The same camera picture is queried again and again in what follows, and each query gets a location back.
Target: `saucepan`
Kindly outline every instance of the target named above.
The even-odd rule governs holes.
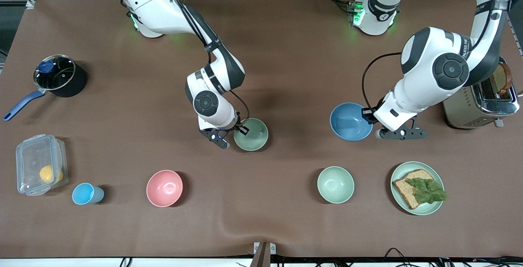
[[[38,89],[24,96],[9,110],[4,115],[4,121],[13,119],[30,101],[44,96],[48,91],[62,98],[77,95],[87,83],[87,74],[70,57],[52,55],[38,64],[38,67],[34,70],[33,81]]]

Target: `blue pot handle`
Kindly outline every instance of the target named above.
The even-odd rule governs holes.
[[[35,98],[41,98],[42,96],[45,95],[45,92],[47,92],[47,91],[43,90],[43,89],[38,89],[38,90],[35,90],[34,92],[31,92],[27,96],[24,96],[18,102],[18,104],[16,104],[12,109],[9,110],[9,112],[7,112],[7,114],[4,115],[3,120],[9,121],[9,120],[13,119],[13,117],[16,114],[18,114],[18,112],[20,112],[20,110],[23,107],[25,107],[27,104],[29,104],[30,101],[34,100]]]

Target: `brown tabletop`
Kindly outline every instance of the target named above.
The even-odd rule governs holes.
[[[222,150],[198,132],[183,89],[207,60],[196,36],[144,38],[118,0],[38,0],[0,77],[0,111],[35,89],[34,68],[55,53],[77,60],[89,82],[78,96],[47,95],[0,123],[0,256],[228,256],[252,252],[254,241],[276,243],[283,256],[383,256],[390,247],[406,256],[523,255],[522,113],[503,129],[457,131],[437,105],[419,116],[429,131],[421,141],[344,142],[329,127],[336,105],[363,103],[361,74],[372,59],[429,25],[468,34],[474,0],[403,0],[379,37],[349,28],[329,0],[186,2],[245,67],[237,92],[269,127],[267,147]],[[501,55],[523,86],[508,25]],[[370,101],[401,77],[399,58],[377,62]],[[16,191],[15,147],[37,134],[64,140],[70,182],[30,197]],[[391,170],[411,160],[445,183],[449,198],[432,215],[409,215],[391,200]],[[344,204],[317,192],[330,165],[355,179]],[[145,186],[164,169],[180,172],[185,192],[160,209]],[[82,182],[105,188],[101,204],[73,204]]]

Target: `blue cup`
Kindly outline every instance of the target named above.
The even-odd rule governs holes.
[[[362,108],[362,105],[356,103],[343,103],[335,107],[331,113],[334,134],[350,142],[366,138],[372,131],[372,124],[361,116]]]
[[[90,183],[82,183],[73,190],[73,202],[76,205],[94,204],[103,199],[103,189]]]

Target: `green bowl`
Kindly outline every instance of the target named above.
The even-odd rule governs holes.
[[[261,149],[269,139],[269,130],[267,125],[260,119],[249,118],[243,125],[249,129],[247,135],[240,131],[234,131],[234,142],[243,150],[256,151]]]
[[[434,213],[441,207],[443,202],[433,202],[432,204],[428,204],[427,202],[424,202],[423,204],[420,204],[416,209],[409,208],[409,205],[405,202],[403,199],[403,196],[401,196],[400,192],[396,189],[394,186],[394,181],[399,180],[401,178],[404,178],[405,175],[409,174],[409,172],[413,172],[417,169],[423,169],[426,172],[428,172],[433,178],[434,181],[436,181],[443,190],[445,190],[445,187],[443,186],[443,181],[441,181],[441,178],[439,175],[434,171],[434,169],[430,168],[428,165],[416,161],[409,161],[405,162],[401,165],[399,165],[394,172],[392,172],[391,176],[391,191],[392,195],[394,196],[394,199],[398,203],[400,207],[402,207],[405,211],[414,214],[414,215],[429,215]]]
[[[331,166],[318,176],[318,191],[327,202],[341,204],[353,196],[354,179],[342,167]]]

